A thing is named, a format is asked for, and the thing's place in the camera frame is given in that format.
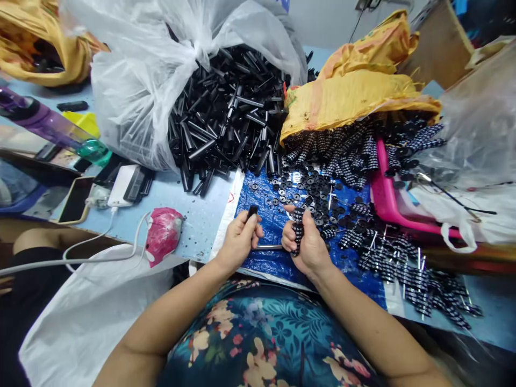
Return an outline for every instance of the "white charging cable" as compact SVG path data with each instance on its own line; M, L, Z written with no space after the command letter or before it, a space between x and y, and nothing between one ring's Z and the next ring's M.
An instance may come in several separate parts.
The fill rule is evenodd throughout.
M119 257L119 258L106 258L106 259L101 259L101 260L91 260L91 259L68 260L66 258L66 254L71 249L73 249L74 247L82 245L83 243L86 243L86 242L93 241L93 240L95 240L97 238L100 238L100 237L103 237L104 235L106 235L111 230L111 227L112 227L112 224L113 224L114 214L117 212L117 208L118 207L113 207L111 209L111 220L109 222L109 228L107 229L106 232L104 232L101 235L98 235L98 236L96 236L94 238L91 238L91 239L88 239L86 241L77 243L76 245L73 245L72 247L69 247L64 252L62 260L33 262L33 263L27 263L27 264L23 264L23 265L18 265L18 266L6 268L6 269L3 269L3 270L0 270L0 277L6 276L6 275L10 275L10 274L16 273L18 271L29 270L29 269L37 269L37 268L49 267L49 266L59 266L59 265L66 265L68 270L70 270L71 272L74 273L75 270L74 270L74 268L72 268L70 266L70 263L72 263L72 264L81 264L81 263L114 262L114 261L123 261L123 260L127 260L129 258L132 258L136 254L136 249L138 247L138 235L140 234L141 225L144 222L144 220L147 218L147 216L151 213L151 211L147 212L144 216L142 216L141 219L140 219L140 222L138 223L138 228L136 229L136 234L134 236L133 250L131 251L131 254L129 256L127 256L127 257Z

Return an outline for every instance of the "black pants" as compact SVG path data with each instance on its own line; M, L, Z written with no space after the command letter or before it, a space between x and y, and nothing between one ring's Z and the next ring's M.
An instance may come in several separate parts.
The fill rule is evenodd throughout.
M52 247L34 247L13 257L13 266L59 260L63 252ZM5 386L29 386L18 351L27 332L45 306L70 276L65 266L52 266L15 273L12 292L0 296L0 381Z

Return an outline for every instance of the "knee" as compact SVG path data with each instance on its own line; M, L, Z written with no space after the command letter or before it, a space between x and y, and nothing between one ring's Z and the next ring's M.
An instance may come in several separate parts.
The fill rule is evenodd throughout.
M32 228L24 231L13 244L13 254L34 247L59 248L59 236L47 228Z

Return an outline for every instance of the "plastic bottle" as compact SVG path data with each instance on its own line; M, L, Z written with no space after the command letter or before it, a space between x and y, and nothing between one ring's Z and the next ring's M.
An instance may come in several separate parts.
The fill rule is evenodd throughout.
M111 151L91 134L37 99L7 87L0 88L0 116L101 167L111 157Z

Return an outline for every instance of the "light blue table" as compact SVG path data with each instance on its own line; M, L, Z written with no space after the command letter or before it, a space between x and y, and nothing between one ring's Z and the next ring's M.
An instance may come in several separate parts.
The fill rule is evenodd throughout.
M333 53L327 49L305 47L305 51L314 51L310 67L320 69L326 59ZM25 82L12 81L10 87L21 95L32 95L41 102L55 109L57 103L85 100L90 105L90 111L95 110L91 88L86 87L81 93L57 96L48 89ZM85 175L95 176L97 167L91 167ZM140 218L156 207L172 207L185 216L183 234L176 254L205 262L219 227L224 208L234 179L234 173L228 180L215 177L209 193L204 199L183 192L181 178L172 172L156 173L149 195L135 206L120 208L114 220L113 229L108 236L120 241L132 243ZM54 211L53 219L61 213L63 203ZM83 230L102 233L108 227L110 211L91 210L86 221L77 225ZM138 244L145 243L145 232L141 232ZM516 337L513 327L516 325L516 287L508 278L492 278L465 276L467 287L474 303L479 304L485 313L484 318L468 318L472 325L472 334L476 339L494 344L498 347L516 352ZM405 317L421 321L413 306L405 303ZM456 333L458 331L443 315L433 313L433 317L425 319L424 324L445 329Z

